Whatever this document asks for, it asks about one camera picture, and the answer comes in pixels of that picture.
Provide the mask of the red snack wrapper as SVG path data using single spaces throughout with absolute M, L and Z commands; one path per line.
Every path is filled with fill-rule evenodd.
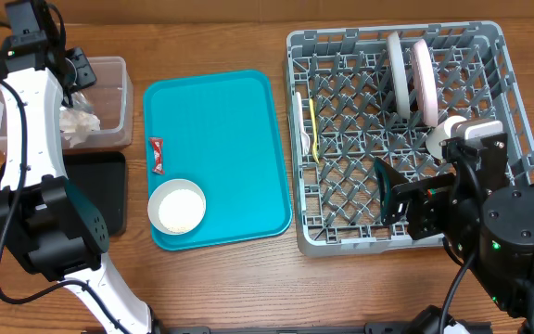
M 156 174 L 164 174 L 162 155 L 163 139 L 159 137 L 150 137 L 149 142 L 152 147 L 154 156 L 154 165 L 152 168 L 152 172 Z

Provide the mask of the grey bowl with grains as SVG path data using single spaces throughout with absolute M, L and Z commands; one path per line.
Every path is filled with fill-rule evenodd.
M 201 188 L 186 179 L 159 185 L 147 204 L 150 223 L 163 234 L 178 236 L 193 231 L 203 220 L 206 198 Z

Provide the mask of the pink round plate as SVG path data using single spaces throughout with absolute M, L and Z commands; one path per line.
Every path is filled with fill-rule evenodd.
M 413 85 L 417 93 L 416 102 L 422 111 L 423 122 L 427 126 L 436 127 L 439 123 L 439 107 L 435 73 L 424 39 L 414 43 L 410 60 L 413 70 Z

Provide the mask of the white paper cup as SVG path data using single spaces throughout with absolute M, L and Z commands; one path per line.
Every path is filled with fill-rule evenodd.
M 436 160 L 442 160 L 442 148 L 440 143 L 451 138 L 451 129 L 458 122 L 464 122 L 463 116 L 451 116 L 440 123 L 426 138 L 426 149 Z

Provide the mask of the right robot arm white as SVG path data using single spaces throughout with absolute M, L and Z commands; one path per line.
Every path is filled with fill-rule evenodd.
M 441 234 L 445 251 L 459 264 L 430 332 L 449 326 L 448 306 L 471 272 L 500 310 L 522 317 L 523 333 L 534 333 L 534 184 L 513 184 L 506 133 L 477 139 L 454 137 L 441 144 L 454 173 L 411 182 L 382 159 L 374 169 L 381 221 L 408 223 L 414 240 Z

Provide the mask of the silver foil wrapper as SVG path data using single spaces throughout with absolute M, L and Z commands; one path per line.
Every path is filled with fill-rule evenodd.
M 72 93 L 71 102 L 72 108 L 78 111 L 83 111 L 89 114 L 93 114 L 95 111 L 93 102 L 82 91 Z

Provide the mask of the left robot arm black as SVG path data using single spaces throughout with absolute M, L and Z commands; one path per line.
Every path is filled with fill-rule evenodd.
M 25 272 L 50 287 L 9 304 L 71 291 L 107 333 L 161 333 L 153 310 L 110 260 L 105 219 L 69 179 L 59 115 L 96 76 L 79 47 L 66 47 L 58 8 L 46 1 L 6 4 L 11 34 L 0 47 L 0 91 L 6 106 L 6 163 L 0 180 L 0 268 L 9 251 Z

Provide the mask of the grey round plate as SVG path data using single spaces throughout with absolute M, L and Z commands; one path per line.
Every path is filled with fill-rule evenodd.
M 397 32 L 387 37 L 388 58 L 393 79 L 393 92 L 396 103 L 396 112 L 405 120 L 411 115 L 409 89 L 403 59 L 401 41 Z

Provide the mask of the white napkin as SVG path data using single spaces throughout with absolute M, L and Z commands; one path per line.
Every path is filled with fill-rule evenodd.
M 86 111 L 61 107 L 59 130 L 73 148 L 84 143 L 91 132 L 100 130 L 100 120 Z

